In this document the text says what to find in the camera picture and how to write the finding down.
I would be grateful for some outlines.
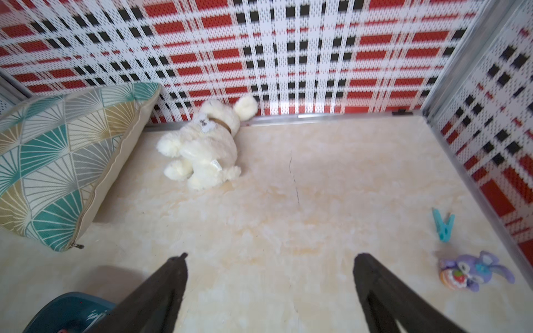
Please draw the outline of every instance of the floor crack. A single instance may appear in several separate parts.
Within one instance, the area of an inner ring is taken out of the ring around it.
[[[290,151],[290,161],[289,161],[289,173],[293,175],[290,164],[293,162],[293,151]],[[300,196],[298,195],[298,185],[296,185],[296,177],[293,175],[294,188],[296,189],[296,199],[298,199],[298,206],[300,205]]]

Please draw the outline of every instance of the strawberry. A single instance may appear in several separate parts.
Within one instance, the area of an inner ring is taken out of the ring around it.
[[[454,274],[454,280],[459,282],[459,283],[464,283],[465,279],[466,279],[466,277],[464,275],[457,276],[457,275]]]

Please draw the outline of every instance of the white plush toy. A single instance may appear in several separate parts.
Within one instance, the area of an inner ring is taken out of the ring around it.
[[[257,102],[251,95],[241,97],[233,109],[217,100],[202,104],[192,121],[159,140],[157,150],[176,158],[165,168],[165,176],[184,181],[195,190],[218,186],[240,175],[235,165],[237,146],[233,137],[241,121],[257,113]]]

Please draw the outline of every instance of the blue container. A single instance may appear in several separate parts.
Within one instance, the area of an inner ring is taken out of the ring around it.
[[[84,293],[66,293],[42,308],[23,333],[82,333],[115,307],[114,303]]]

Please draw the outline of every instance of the brown collar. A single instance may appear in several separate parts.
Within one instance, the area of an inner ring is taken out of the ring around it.
[[[212,120],[214,121],[215,123],[219,124],[220,126],[224,127],[225,129],[228,130],[228,132],[230,132],[231,134],[231,130],[230,130],[230,127],[223,121],[221,121],[220,119],[216,119],[216,118],[209,118],[209,120]]]

